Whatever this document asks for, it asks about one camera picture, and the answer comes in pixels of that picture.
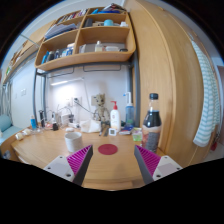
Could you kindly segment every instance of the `wooden cabinet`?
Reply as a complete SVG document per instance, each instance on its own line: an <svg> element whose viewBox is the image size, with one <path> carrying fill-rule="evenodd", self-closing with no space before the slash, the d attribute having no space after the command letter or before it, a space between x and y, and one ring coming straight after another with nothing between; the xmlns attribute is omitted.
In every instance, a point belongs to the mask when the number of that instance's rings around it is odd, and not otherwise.
<svg viewBox="0 0 224 224"><path fill-rule="evenodd" d="M215 131L206 147L193 143L201 119L204 89L189 37L193 35L198 44L199 40L184 22L155 4L127 0L124 7L129 11L138 46L140 124L147 112L149 93L157 92L162 120L159 148L182 167L200 163L209 152Z"/></svg>
<svg viewBox="0 0 224 224"><path fill-rule="evenodd" d="M117 62L127 61L133 52L135 51L135 39L133 35L132 25L129 19L128 13L102 13L91 14L96 8L88 9L84 16L80 16L74 19L67 20L65 22L58 23L61 17L55 22L55 24L69 25L74 23L77 25L80 23L78 29L62 33L54 36L50 39L45 39L37 53L35 67L44 71L60 68L63 66L69 66L73 64L90 63L90 62ZM120 24L125 21L128 27L120 26L97 26L97 27L84 27L85 21L91 18L93 23L96 21L104 22L106 19L113 20L114 23ZM127 48L127 52L118 51L103 51L103 52L86 52L79 53L81 45L96 44L97 41L104 43L121 43L124 48ZM66 48L68 44L74 43L74 49L72 55L57 58L46 63L42 63L42 59L47 51L56 51L57 49Z"/></svg>

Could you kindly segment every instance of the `red circle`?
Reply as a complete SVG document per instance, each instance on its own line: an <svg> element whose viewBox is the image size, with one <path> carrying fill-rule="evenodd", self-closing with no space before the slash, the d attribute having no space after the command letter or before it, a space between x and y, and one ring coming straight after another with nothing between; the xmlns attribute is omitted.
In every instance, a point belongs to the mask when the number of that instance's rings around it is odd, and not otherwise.
<svg viewBox="0 0 224 224"><path fill-rule="evenodd" d="M104 144L98 148L98 151L104 155L111 155L117 152L117 146L112 144Z"/></svg>

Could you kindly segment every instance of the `spray bottle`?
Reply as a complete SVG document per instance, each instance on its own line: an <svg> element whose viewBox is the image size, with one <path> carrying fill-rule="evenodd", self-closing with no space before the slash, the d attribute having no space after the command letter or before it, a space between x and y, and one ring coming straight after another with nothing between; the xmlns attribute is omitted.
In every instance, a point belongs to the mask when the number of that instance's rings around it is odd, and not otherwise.
<svg viewBox="0 0 224 224"><path fill-rule="evenodd" d="M121 116L120 112L117 109L116 101L111 101L114 103L113 110L110 112L110 124L111 128L115 129L116 132L121 130Z"/></svg>
<svg viewBox="0 0 224 224"><path fill-rule="evenodd" d="M128 95L128 103L127 106L125 108L126 111L126 126L127 127L134 127L134 107L133 104L131 102L131 92L127 92L125 93L123 96L127 96Z"/></svg>

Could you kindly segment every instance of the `lamp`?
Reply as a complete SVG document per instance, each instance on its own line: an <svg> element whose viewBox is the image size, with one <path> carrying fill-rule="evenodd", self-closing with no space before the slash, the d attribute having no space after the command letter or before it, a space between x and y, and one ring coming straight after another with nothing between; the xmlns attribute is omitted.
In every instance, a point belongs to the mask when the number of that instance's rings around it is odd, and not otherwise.
<svg viewBox="0 0 224 224"><path fill-rule="evenodd" d="M88 94L87 94L87 89L86 89L86 83L85 83L85 78L84 77L78 77L76 79L71 79L71 80L66 80L66 81L61 81L61 82L55 82L55 83L51 83L52 86L56 86L56 85L60 85L63 83L67 83L67 82L72 82L72 81L79 81L82 80L84 83L84 87L85 87L85 92L86 92L86 98L87 98L87 102L88 102L88 107L89 107L89 112L90 110L90 104L89 104L89 99L88 99Z"/></svg>
<svg viewBox="0 0 224 224"><path fill-rule="evenodd" d="M56 86L56 85L60 85L60 84L63 84L63 83L78 81L78 80L84 80L84 77L79 77L79 78L76 78L76 79L66 80L66 81L61 81L61 82L55 82L55 83L52 83L51 85Z"/></svg>

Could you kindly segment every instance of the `wall shelf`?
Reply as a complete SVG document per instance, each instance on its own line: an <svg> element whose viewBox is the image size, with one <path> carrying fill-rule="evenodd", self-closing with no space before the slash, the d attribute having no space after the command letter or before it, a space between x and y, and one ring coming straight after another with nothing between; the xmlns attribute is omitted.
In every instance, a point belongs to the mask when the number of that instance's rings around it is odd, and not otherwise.
<svg viewBox="0 0 224 224"><path fill-rule="evenodd" d="M45 39L37 53L35 60L35 67L44 71L49 71L52 69L74 65L82 63L91 63L91 62L124 62L127 61L136 49L135 38L132 30L132 25L128 13L103 13L103 14L91 14L97 8L89 8L84 16L80 16L68 21L64 21L58 24L72 24L75 25L80 23L78 29L69 31L58 36L55 36L51 39ZM122 21L125 21L128 24L128 27L120 26L94 26L94 27L84 27L85 21L88 18L92 18L93 22L102 21L106 19L113 20L114 23L120 24ZM80 46L86 44L96 44L97 41L101 41L102 44L109 45L112 43L123 44L124 48L127 48L127 52L119 51L102 51L102 52L85 52L79 53ZM44 64L42 59L47 51L56 51L57 49L66 48L68 44L74 43L74 50L72 55L61 57L58 59L51 60Z"/></svg>

